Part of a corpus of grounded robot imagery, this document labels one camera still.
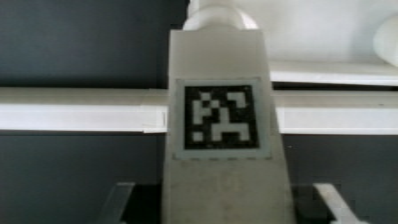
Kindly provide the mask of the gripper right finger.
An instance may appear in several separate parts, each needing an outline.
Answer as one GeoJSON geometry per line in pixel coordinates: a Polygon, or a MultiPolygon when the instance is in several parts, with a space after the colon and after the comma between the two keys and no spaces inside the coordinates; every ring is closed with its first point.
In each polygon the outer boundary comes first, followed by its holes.
{"type": "Polygon", "coordinates": [[[331,224],[370,224],[358,218],[335,185],[331,183],[315,183],[313,186],[335,215],[331,224]]]}

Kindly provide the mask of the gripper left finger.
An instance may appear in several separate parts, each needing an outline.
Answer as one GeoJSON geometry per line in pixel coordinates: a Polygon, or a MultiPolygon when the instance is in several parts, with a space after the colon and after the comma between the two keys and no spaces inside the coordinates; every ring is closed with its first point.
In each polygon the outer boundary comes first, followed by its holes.
{"type": "Polygon", "coordinates": [[[123,214],[136,188],[134,182],[120,182],[113,188],[104,204],[97,224],[125,224],[123,214]]]}

